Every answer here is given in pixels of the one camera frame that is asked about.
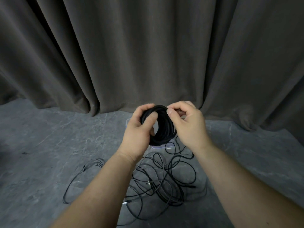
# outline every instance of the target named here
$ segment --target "curtain fold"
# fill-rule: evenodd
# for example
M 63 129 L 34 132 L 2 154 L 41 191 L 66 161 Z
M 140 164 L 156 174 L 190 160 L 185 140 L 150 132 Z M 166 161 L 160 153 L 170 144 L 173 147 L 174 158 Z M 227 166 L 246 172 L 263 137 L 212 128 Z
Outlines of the curtain fold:
M 0 0 L 0 104 L 207 119 L 304 143 L 304 0 Z

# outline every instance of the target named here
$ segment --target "person's left hand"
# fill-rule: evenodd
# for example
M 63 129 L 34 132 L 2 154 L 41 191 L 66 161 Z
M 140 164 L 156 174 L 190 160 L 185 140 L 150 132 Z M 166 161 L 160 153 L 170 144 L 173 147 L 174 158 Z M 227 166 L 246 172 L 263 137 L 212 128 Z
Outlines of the person's left hand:
M 130 161 L 137 163 L 145 153 L 150 142 L 150 134 L 154 136 L 153 125 L 157 120 L 157 112 L 152 112 L 143 124 L 140 122 L 140 117 L 143 112 L 154 106 L 153 103 L 145 104 L 137 107 L 130 119 L 123 141 L 117 152 L 124 154 Z

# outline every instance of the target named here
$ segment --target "skin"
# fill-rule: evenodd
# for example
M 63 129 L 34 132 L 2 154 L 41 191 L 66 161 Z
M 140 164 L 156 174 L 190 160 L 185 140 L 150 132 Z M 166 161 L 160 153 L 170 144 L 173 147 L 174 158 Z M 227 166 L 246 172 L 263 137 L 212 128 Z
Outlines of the skin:
M 135 110 L 117 152 L 52 228 L 116 227 L 132 172 L 148 148 L 158 115 L 153 112 L 143 125 L 139 119 L 144 110 L 153 106 L 146 104 Z M 201 111 L 191 102 L 173 103 L 167 113 L 181 142 L 194 153 L 213 184 L 235 227 L 304 227 L 301 207 L 264 184 L 213 144 Z

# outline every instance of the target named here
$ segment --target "hand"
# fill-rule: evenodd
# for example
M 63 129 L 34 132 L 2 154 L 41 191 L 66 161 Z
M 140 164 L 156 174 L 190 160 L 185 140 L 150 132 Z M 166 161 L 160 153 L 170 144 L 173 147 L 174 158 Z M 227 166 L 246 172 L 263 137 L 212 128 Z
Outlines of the hand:
M 207 134 L 204 116 L 192 102 L 179 101 L 167 108 L 167 114 L 175 125 L 179 139 L 194 154 L 214 146 Z M 184 120 L 180 118 L 183 115 L 186 115 Z
M 123 141 L 117 151 L 135 163 L 142 158 L 147 150 L 150 142 L 150 134 L 154 136 L 153 125 L 158 117 L 157 112 L 152 112 L 143 124 L 140 122 L 140 117 L 143 112 L 153 106 L 154 104 L 151 103 L 137 107 L 127 125 Z

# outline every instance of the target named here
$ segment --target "forearm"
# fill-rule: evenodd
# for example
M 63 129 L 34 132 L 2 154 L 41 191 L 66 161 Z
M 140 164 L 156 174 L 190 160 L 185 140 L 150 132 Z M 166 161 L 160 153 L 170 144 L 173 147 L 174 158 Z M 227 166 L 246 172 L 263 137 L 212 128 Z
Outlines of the forearm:
M 304 227 L 303 209 L 215 146 L 194 151 L 235 227 Z
M 116 227 L 134 168 L 133 160 L 116 152 L 52 228 Z

